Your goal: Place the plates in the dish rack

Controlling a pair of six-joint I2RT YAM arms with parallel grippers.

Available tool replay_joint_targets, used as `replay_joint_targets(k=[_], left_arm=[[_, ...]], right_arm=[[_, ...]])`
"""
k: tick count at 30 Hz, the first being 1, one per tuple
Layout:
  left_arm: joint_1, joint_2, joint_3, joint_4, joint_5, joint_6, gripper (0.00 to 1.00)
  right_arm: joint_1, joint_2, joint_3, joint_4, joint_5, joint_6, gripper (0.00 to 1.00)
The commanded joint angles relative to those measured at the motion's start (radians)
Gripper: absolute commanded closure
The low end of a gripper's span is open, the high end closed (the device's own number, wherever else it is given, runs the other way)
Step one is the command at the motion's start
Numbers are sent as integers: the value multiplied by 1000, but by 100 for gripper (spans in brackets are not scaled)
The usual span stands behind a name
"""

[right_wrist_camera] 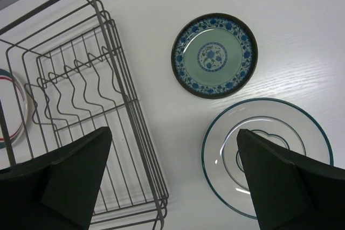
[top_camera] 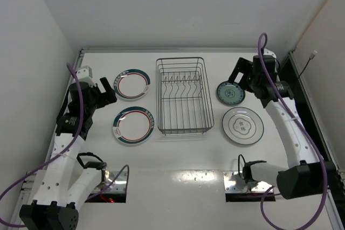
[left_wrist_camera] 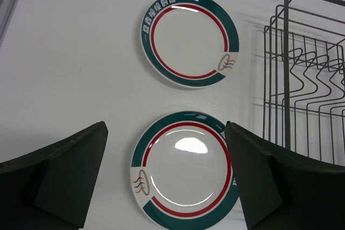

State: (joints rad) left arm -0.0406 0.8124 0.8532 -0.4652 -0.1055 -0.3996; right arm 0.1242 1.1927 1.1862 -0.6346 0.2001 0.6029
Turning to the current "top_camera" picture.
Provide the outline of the small blue patterned plate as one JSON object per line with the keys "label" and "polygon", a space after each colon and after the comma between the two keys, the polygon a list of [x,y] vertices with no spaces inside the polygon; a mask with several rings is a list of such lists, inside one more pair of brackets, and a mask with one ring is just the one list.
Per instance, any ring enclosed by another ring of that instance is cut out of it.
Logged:
{"label": "small blue patterned plate", "polygon": [[216,89],[216,95],[219,101],[227,106],[235,106],[245,100],[245,91],[235,82],[220,83]]}

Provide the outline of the green rimmed white plate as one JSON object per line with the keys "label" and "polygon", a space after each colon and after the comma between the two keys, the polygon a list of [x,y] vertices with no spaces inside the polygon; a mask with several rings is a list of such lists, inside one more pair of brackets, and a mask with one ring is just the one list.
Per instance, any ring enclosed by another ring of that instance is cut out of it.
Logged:
{"label": "green rimmed white plate", "polygon": [[140,69],[127,69],[114,80],[113,86],[118,97],[134,101],[144,97],[151,85],[149,75]]}
{"label": "green rimmed white plate", "polygon": [[151,136],[154,126],[154,117],[148,109],[132,106],[117,114],[112,129],[114,137],[119,142],[128,146],[136,146]]}

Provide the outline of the grey plate with characters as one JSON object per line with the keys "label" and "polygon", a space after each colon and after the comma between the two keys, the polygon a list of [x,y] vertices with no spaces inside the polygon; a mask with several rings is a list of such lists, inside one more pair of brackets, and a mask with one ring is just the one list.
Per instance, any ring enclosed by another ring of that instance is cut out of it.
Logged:
{"label": "grey plate with characters", "polygon": [[261,117],[251,109],[235,107],[229,109],[222,118],[225,135],[236,144],[253,145],[264,135]]}

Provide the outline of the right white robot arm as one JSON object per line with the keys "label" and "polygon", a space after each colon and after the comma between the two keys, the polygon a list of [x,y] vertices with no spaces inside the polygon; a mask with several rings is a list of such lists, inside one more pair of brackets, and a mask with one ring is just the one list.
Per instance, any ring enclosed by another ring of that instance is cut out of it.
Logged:
{"label": "right white robot arm", "polygon": [[239,73],[241,89],[253,93],[271,117],[284,145],[286,169],[266,161],[245,162],[245,182],[266,182],[276,187],[285,199],[322,194],[336,173],[333,162],[324,161],[318,148],[311,144],[298,118],[293,92],[289,84],[277,79],[276,60],[270,55],[258,55],[252,61],[239,58],[228,82],[233,83]]}

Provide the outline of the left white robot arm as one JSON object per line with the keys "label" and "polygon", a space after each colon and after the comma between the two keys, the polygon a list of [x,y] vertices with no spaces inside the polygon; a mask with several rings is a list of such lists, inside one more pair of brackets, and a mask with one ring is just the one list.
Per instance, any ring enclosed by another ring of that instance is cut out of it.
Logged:
{"label": "left white robot arm", "polygon": [[22,205],[19,217],[27,229],[76,229],[79,211],[91,192],[105,180],[105,162],[88,162],[74,184],[70,183],[81,147],[97,109],[115,103],[117,98],[106,78],[101,78],[104,92],[91,77],[79,79],[68,88],[64,113],[57,118],[51,162],[31,204]]}

